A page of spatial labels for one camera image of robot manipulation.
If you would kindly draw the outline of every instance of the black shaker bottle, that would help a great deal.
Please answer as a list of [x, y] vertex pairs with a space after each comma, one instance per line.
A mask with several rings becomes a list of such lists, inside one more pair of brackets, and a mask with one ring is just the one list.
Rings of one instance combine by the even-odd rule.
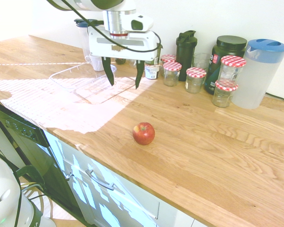
[[194, 37], [195, 31], [186, 31], [180, 33], [176, 39], [177, 54], [176, 62], [182, 65], [179, 75], [179, 81], [186, 81], [186, 70], [191, 67], [197, 38]]

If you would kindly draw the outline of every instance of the white wall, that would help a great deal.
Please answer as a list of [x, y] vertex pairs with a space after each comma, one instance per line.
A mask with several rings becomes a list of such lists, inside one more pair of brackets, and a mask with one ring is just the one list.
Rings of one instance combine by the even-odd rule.
[[31, 0], [0, 0], [0, 41], [30, 31], [31, 8]]
[[[0, 39], [21, 35], [20, 21], [24, 11], [13, 11], [15, 3], [26, 5], [29, 0], [0, 0]], [[30, 34], [56, 42], [80, 47], [78, 18], [73, 12], [63, 12], [46, 0], [30, 0], [33, 4], [33, 30]], [[195, 52], [211, 52], [220, 35], [237, 35], [247, 40], [275, 39], [284, 43], [284, 0], [135, 0], [137, 10], [154, 19], [153, 30], [162, 38], [162, 54], [176, 52], [176, 37], [186, 30], [197, 31]], [[85, 12], [88, 18], [101, 19], [99, 12]], [[9, 16], [13, 24], [5, 19]], [[284, 60], [268, 92], [284, 97]]]

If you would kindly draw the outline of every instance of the floor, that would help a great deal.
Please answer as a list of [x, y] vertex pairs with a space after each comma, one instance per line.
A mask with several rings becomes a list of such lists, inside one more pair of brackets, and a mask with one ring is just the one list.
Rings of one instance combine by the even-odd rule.
[[[20, 178], [20, 182], [22, 185], [27, 183], [23, 177]], [[24, 192], [24, 194], [29, 199], [42, 195], [42, 193], [35, 187], [28, 189]], [[57, 227], [85, 227], [85, 225], [79, 222], [47, 196], [35, 198], [32, 202], [34, 202], [45, 217], [51, 218]]]

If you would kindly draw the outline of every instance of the dishwasher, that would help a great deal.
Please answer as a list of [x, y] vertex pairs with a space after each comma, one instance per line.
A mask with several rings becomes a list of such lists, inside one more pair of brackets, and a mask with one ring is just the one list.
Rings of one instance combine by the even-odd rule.
[[44, 131], [2, 105], [0, 105], [0, 128], [13, 146], [13, 151], [23, 161], [22, 163], [33, 165], [40, 172], [45, 181], [44, 193], [75, 218], [84, 220]]

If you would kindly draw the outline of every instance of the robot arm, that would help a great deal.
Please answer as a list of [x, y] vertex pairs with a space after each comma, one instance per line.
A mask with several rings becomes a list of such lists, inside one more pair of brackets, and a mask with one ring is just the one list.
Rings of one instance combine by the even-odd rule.
[[103, 11], [104, 25], [88, 29], [90, 52], [94, 56], [152, 61], [157, 55], [159, 41], [149, 31], [153, 20], [137, 13], [133, 0], [47, 1], [61, 10]]

